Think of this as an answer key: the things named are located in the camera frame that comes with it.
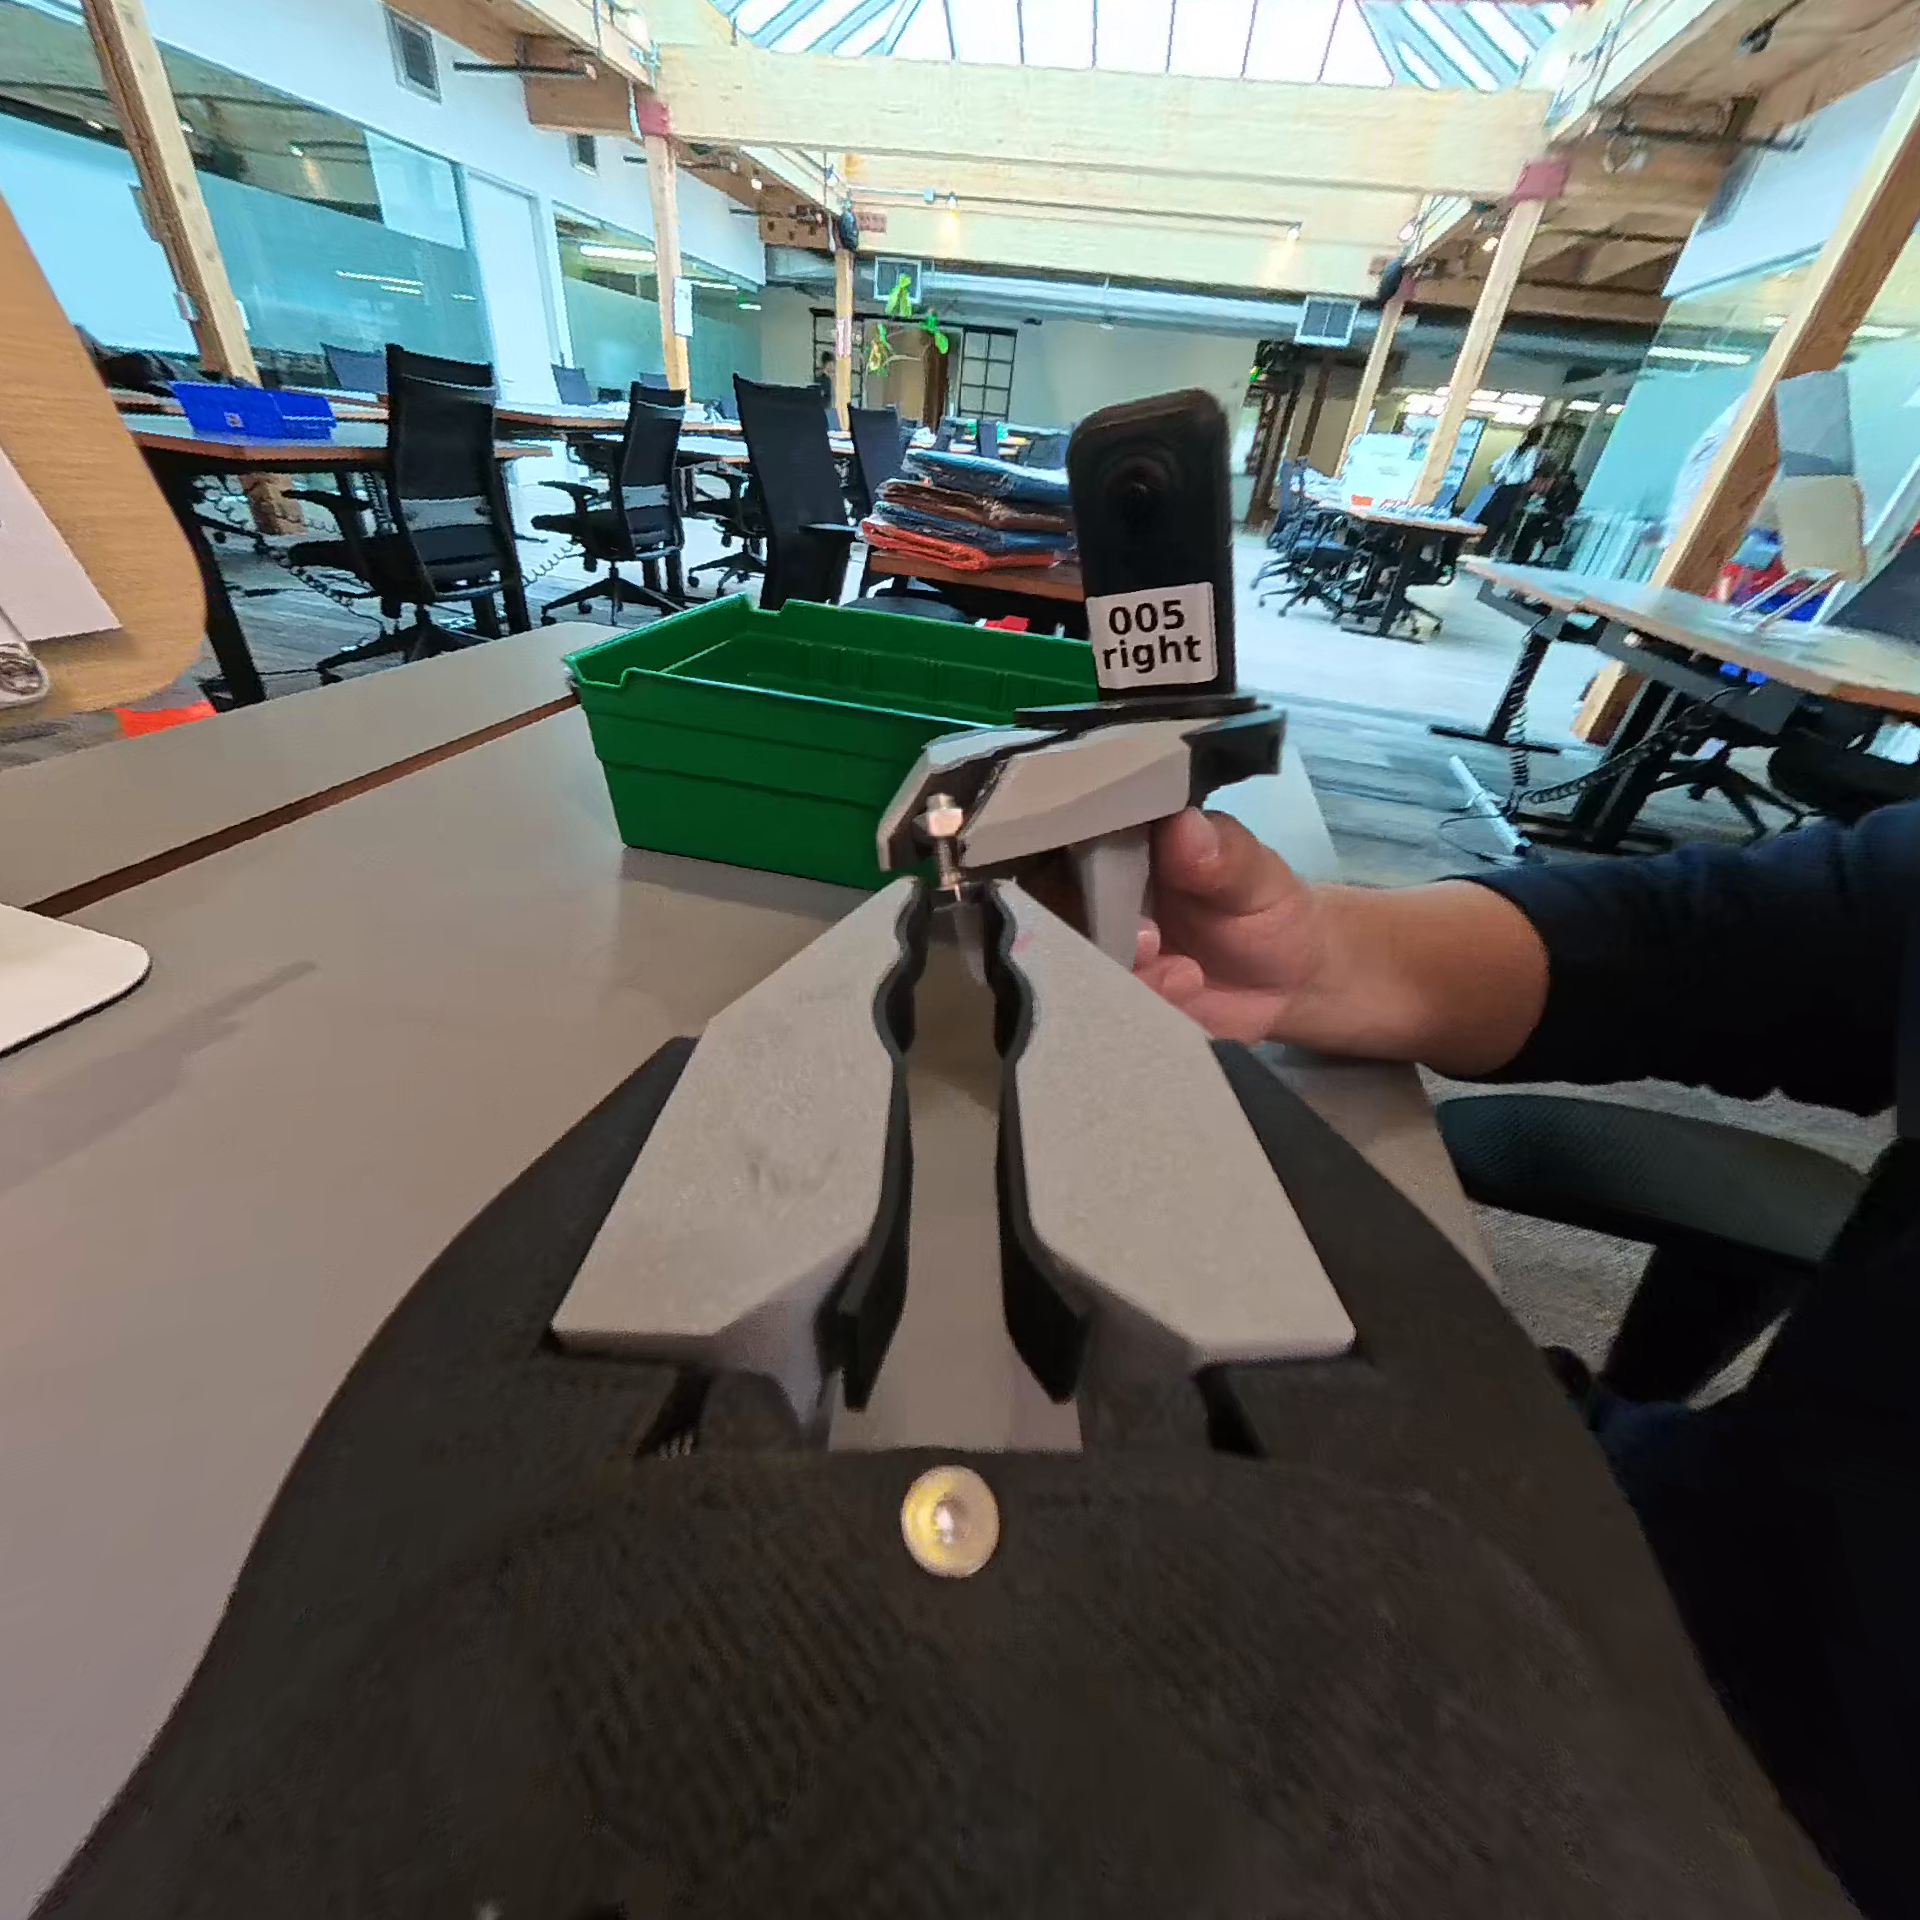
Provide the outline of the person's right hand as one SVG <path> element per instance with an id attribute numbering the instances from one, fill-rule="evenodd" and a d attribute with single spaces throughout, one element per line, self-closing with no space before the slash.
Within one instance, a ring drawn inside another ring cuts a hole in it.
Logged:
<path id="1" fill-rule="evenodd" d="M 1311 882 L 1239 820 L 1190 807 L 1150 841 L 1134 977 L 1218 1041 L 1415 1064 L 1448 885 Z"/>

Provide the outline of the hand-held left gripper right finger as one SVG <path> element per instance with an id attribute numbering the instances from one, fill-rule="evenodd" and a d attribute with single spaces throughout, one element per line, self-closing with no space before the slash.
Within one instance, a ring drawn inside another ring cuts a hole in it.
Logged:
<path id="1" fill-rule="evenodd" d="M 1002 1307 L 1050 1401 L 1337 1360 L 1356 1325 L 1206 1032 L 1010 881 L 983 896 Z"/>

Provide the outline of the wooden post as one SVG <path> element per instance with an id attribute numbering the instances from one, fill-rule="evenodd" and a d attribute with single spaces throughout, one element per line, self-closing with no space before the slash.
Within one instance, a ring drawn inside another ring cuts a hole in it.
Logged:
<path id="1" fill-rule="evenodd" d="M 682 300 L 682 170 L 668 107 L 652 89 L 631 84 L 631 128 L 640 145 L 654 215 L 663 378 L 668 389 L 689 401 L 692 395 L 689 370 L 690 301 Z"/>
<path id="2" fill-rule="evenodd" d="M 1915 60 L 1739 157 L 1575 516 L 1574 571 L 1715 594 L 1778 472 L 1848 472 L 1866 581 L 1915 537 Z"/>
<path id="3" fill-rule="evenodd" d="M 202 367 L 256 385 L 250 329 L 146 10 L 140 2 L 83 2 L 83 16 L 135 164 L 146 226 L 174 277 Z"/>
<path id="4" fill-rule="evenodd" d="M 1521 283 L 1527 251 L 1542 229 L 1546 205 L 1556 196 L 1567 180 L 1567 167 L 1554 157 L 1531 161 L 1523 173 L 1516 194 L 1508 202 L 1491 266 L 1482 281 L 1472 321 L 1463 335 L 1450 381 L 1448 401 L 1438 415 L 1425 466 L 1414 485 L 1410 499 L 1418 507 L 1431 507 L 1440 493 L 1450 492 L 1448 474 L 1455 463 L 1459 432 L 1465 426 L 1472 395 L 1482 385 L 1482 375 L 1494 356 L 1498 335 L 1503 329 L 1511 297 Z"/>

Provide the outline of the blue plastic bin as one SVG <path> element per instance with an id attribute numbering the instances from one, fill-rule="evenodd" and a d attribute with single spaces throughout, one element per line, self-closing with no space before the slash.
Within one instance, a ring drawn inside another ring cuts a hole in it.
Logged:
<path id="1" fill-rule="evenodd" d="M 312 392 L 171 379 L 168 393 L 194 432 L 214 439 L 331 441 L 338 426 L 331 403 Z"/>

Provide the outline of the black office chair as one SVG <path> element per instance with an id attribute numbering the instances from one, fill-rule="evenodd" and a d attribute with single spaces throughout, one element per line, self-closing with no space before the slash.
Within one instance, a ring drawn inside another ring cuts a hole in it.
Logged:
<path id="1" fill-rule="evenodd" d="M 548 483 L 568 493 L 570 509 L 536 516 L 534 527 L 572 543 L 583 565 L 604 569 L 607 578 L 547 604 L 542 624 L 558 624 L 568 610 L 585 610 L 598 596 L 609 599 L 611 615 L 625 609 L 674 615 L 686 609 L 680 485 L 683 397 L 683 392 L 634 381 L 599 485 Z"/>
<path id="2" fill-rule="evenodd" d="M 832 455 L 826 401 L 817 387 L 735 375 L 735 403 L 763 521 L 760 609 L 835 607 L 858 527 Z"/>
<path id="3" fill-rule="evenodd" d="M 315 664 L 319 684 L 342 684 L 359 665 L 418 664 L 534 629 L 507 488 L 496 457 L 491 387 L 436 378 L 428 359 L 386 351 L 386 469 L 377 499 L 346 479 L 331 493 L 298 489 L 295 501 L 330 512 L 335 540 L 286 549 L 291 569 L 355 577 L 392 621 L 375 641 Z"/>
<path id="4" fill-rule="evenodd" d="M 878 492 L 902 476 L 912 437 L 914 427 L 902 421 L 897 408 L 848 404 L 848 506 L 855 521 L 871 516 Z"/>

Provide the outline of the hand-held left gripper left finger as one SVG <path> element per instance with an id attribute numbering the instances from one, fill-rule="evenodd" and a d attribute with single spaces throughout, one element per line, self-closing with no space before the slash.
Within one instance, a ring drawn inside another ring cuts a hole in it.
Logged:
<path id="1" fill-rule="evenodd" d="M 553 1313 L 563 1349 L 868 1407 L 906 1305 L 921 971 L 923 887 L 897 881 L 708 1021 Z"/>

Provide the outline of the green plastic bin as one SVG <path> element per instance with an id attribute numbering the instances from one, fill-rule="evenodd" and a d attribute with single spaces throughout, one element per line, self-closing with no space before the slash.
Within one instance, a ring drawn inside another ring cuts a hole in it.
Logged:
<path id="1" fill-rule="evenodd" d="M 935 738 L 1091 701 L 1087 641 L 743 596 L 568 653 L 630 849 L 858 892 Z"/>

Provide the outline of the cardboard sheet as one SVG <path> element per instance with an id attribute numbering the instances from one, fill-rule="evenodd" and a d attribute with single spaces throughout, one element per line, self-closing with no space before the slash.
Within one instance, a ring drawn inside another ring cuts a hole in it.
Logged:
<path id="1" fill-rule="evenodd" d="M 1778 472 L 1771 504 L 1788 571 L 1866 581 L 1866 497 L 1857 472 L 1846 368 L 1783 379 L 1774 395 Z"/>

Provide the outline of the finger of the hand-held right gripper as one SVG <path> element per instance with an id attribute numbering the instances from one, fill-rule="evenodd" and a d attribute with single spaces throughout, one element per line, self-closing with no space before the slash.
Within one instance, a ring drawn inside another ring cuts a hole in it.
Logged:
<path id="1" fill-rule="evenodd" d="M 959 840 L 966 873 L 1012 869 L 1190 807 L 1187 736 L 1067 736 L 1006 759 Z"/>
<path id="2" fill-rule="evenodd" d="M 880 873 L 906 873 L 928 857 L 921 818 L 959 810 L 966 820 L 993 787 L 996 770 L 1041 745 L 1036 728 L 975 728 L 928 741 L 907 769 L 875 828 Z"/>

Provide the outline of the person's right forearm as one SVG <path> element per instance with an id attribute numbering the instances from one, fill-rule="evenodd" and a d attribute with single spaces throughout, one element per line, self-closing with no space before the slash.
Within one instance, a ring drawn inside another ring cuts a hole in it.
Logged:
<path id="1" fill-rule="evenodd" d="M 1665 1082 L 1895 1113 L 1915 1139 L 1919 804 L 1755 849 L 1478 879 L 1546 954 L 1543 1010 L 1486 1084 Z"/>

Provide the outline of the wooden display board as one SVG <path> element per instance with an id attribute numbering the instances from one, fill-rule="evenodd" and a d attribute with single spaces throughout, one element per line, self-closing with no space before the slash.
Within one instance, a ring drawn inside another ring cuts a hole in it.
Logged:
<path id="1" fill-rule="evenodd" d="M 202 569 L 108 387 L 2 210 L 2 444 L 114 624 L 41 643 L 50 690 L 4 728 L 128 706 L 178 682 L 206 639 Z"/>

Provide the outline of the white folding stand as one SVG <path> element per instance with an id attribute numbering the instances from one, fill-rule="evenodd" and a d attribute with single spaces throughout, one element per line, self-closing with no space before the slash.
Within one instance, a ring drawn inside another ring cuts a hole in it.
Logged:
<path id="1" fill-rule="evenodd" d="M 4 904 L 2 1057 L 98 1015 L 151 971 L 142 944 Z"/>

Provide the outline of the person's black chair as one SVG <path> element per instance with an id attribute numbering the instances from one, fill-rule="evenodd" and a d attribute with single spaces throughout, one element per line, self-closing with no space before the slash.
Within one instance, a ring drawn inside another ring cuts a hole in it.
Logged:
<path id="1" fill-rule="evenodd" d="M 1554 1093 L 1435 1109 L 1471 1200 L 1649 1251 L 1601 1367 L 1631 1401 L 1691 1401 L 1801 1303 L 1866 1172 L 1739 1124 Z"/>

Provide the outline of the white power strip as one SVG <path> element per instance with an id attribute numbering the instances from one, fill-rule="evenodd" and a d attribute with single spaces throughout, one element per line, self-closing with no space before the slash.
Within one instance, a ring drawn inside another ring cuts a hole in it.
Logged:
<path id="1" fill-rule="evenodd" d="M 1455 787 L 1452 812 L 1438 825 L 1438 840 L 1486 867 L 1519 867 L 1536 857 L 1524 829 L 1508 816 L 1504 800 L 1489 789 L 1459 755 L 1448 756 Z"/>

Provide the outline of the stack of folded cloths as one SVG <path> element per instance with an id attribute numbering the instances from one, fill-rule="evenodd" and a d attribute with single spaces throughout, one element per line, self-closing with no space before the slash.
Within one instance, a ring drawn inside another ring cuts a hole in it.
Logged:
<path id="1" fill-rule="evenodd" d="M 950 448 L 912 448 L 858 527 L 873 553 L 962 571 L 1056 569 L 1076 563 L 1063 469 L 1033 469 Z"/>

